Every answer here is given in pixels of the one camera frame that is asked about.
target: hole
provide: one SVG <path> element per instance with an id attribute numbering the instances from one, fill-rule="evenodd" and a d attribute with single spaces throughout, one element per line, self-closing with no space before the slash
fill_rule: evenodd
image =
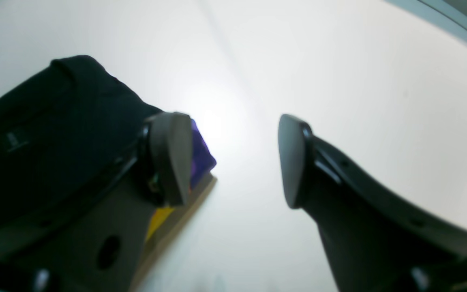
<path id="1" fill-rule="evenodd" d="M 54 222 L 52 220 L 42 220 L 40 223 L 39 223 L 39 227 L 41 228 L 48 228 L 50 227 Z"/>
<path id="2" fill-rule="evenodd" d="M 426 225 L 423 220 L 419 220 L 415 218 L 410 218 L 410 224 L 418 228 L 423 228 Z"/>
<path id="3" fill-rule="evenodd" d="M 119 252 L 120 238 L 115 235 L 108 237 L 100 248 L 99 255 L 96 259 L 96 266 L 101 270 L 109 268 L 115 263 Z"/>

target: yellow object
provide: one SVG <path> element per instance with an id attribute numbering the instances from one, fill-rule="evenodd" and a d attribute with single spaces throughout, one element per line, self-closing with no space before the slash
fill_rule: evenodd
<path id="1" fill-rule="evenodd" d="M 149 224 L 149 231 L 147 233 L 147 240 L 154 234 L 154 231 L 156 231 L 163 222 L 167 219 L 167 217 L 174 211 L 174 208 L 171 207 L 166 207 L 166 208 L 158 208 L 156 209 L 156 212 L 154 212 L 154 215 L 152 216 Z"/>

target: white table surface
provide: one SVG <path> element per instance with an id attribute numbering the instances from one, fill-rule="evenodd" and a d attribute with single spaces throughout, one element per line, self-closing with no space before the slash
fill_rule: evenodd
<path id="1" fill-rule="evenodd" d="M 0 96 L 87 54 L 197 121 L 218 182 L 137 292 L 335 291 L 313 220 L 284 200 L 282 113 L 467 228 L 467 32 L 394 2 L 0 0 Z"/>

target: purple object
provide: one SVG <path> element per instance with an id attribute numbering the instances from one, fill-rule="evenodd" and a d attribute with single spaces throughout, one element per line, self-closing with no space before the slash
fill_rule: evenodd
<path id="1" fill-rule="evenodd" d="M 217 163 L 210 154 L 194 120 L 192 120 L 192 149 L 191 189 L 196 187 L 201 178 Z"/>

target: black cloth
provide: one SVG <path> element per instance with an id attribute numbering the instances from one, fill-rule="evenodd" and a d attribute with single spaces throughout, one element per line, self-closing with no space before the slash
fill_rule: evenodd
<path id="1" fill-rule="evenodd" d="M 95 59 L 54 60 L 0 98 L 0 225 L 96 176 L 161 112 Z"/>

